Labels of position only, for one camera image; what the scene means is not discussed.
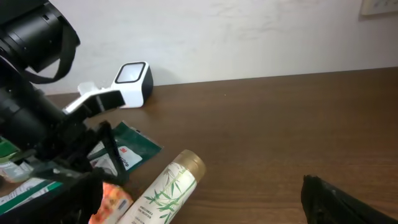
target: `brown table surface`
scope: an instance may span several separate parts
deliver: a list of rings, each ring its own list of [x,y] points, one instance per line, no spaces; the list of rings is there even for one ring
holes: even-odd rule
[[[205,161],[174,224],[306,223],[305,174],[398,218],[398,68],[157,86],[91,122],[104,119],[164,146],[131,174],[133,195],[184,149]]]

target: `camera strap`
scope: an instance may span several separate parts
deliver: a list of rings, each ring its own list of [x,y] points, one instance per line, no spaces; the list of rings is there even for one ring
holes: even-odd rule
[[[60,53],[60,63],[55,76],[53,78],[47,78],[24,70],[22,72],[24,77],[28,79],[28,81],[35,84],[53,83],[65,77],[72,67],[73,59],[75,59],[77,42],[78,36],[76,34],[76,31],[73,30],[73,28],[68,24],[64,24],[62,30],[62,48]]]

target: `device screen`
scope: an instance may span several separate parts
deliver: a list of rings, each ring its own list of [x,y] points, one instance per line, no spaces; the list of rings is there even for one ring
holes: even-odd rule
[[[144,69],[144,63],[130,63],[123,66],[116,83],[136,82]]]

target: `orange packet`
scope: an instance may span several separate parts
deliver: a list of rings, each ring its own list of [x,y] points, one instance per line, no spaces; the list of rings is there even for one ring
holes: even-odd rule
[[[132,205],[133,200],[121,187],[103,183],[103,198],[97,214],[89,224],[115,224]]]

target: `green package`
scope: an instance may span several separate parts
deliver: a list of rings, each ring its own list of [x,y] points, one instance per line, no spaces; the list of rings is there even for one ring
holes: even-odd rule
[[[145,137],[140,131],[130,128],[124,122],[113,129],[113,134],[121,160],[129,172],[162,150],[162,147]],[[96,146],[88,158],[92,166],[102,167],[106,172],[117,175],[103,144]]]

